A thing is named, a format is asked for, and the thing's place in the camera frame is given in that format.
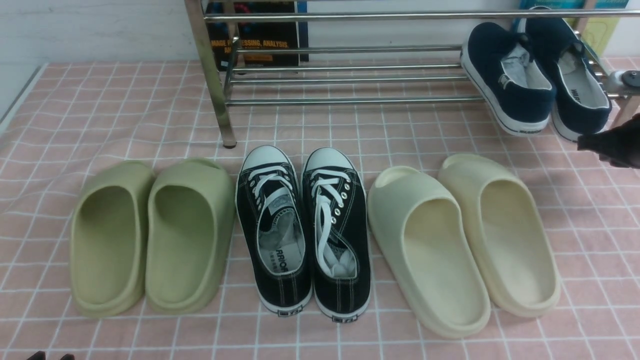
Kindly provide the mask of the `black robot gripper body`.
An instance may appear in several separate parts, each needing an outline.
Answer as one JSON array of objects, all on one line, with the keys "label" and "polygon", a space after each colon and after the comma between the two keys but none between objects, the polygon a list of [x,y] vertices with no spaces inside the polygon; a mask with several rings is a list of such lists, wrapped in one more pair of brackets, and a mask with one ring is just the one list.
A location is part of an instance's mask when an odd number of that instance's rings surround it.
[{"label": "black robot gripper body", "polygon": [[612,129],[578,137],[578,151],[590,151],[601,162],[624,169],[640,168],[640,115]]}]

